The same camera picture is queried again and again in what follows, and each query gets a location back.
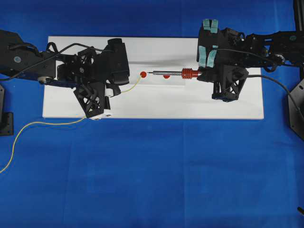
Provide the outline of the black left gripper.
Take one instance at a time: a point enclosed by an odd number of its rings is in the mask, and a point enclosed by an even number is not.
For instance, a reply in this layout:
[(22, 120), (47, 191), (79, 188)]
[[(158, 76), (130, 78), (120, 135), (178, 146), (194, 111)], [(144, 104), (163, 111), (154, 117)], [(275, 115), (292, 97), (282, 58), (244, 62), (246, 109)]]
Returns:
[(86, 118), (102, 115), (111, 110), (109, 97), (121, 94), (119, 86), (105, 83), (98, 77), (93, 50), (85, 49), (74, 55), (61, 55), (57, 67), (57, 81), (62, 86), (73, 88)]

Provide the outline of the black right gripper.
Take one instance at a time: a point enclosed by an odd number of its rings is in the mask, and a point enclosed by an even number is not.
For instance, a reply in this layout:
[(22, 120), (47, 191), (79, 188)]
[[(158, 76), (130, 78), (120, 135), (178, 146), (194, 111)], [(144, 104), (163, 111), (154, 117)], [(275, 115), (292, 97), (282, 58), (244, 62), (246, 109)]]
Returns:
[(236, 51), (242, 38), (242, 32), (230, 28), (220, 30), (216, 19), (202, 21), (197, 45), (198, 80), (213, 83), (214, 100), (238, 100), (248, 76), (241, 65), (241, 53)]

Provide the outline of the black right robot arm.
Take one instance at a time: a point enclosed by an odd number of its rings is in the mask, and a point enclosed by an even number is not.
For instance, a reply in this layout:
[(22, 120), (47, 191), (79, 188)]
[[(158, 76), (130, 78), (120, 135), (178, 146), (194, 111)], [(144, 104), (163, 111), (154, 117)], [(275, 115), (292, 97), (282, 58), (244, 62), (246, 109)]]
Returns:
[(197, 46), (197, 80), (213, 84), (212, 99), (238, 100), (248, 68), (271, 73), (279, 66), (303, 67), (304, 33), (279, 31), (270, 35), (220, 29), (218, 20), (204, 19)]

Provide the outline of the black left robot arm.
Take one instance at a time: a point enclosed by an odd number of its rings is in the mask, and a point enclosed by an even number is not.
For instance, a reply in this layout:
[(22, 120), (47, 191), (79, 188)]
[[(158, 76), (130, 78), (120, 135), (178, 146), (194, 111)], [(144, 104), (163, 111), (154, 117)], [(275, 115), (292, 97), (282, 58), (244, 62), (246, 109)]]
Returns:
[(24, 42), (19, 34), (0, 32), (0, 73), (2, 82), (15, 78), (42, 85), (73, 89), (86, 118), (110, 110), (110, 97), (121, 94), (129, 83), (129, 64), (125, 43), (108, 40), (103, 49), (72, 43), (58, 50), (49, 42), (44, 51)]

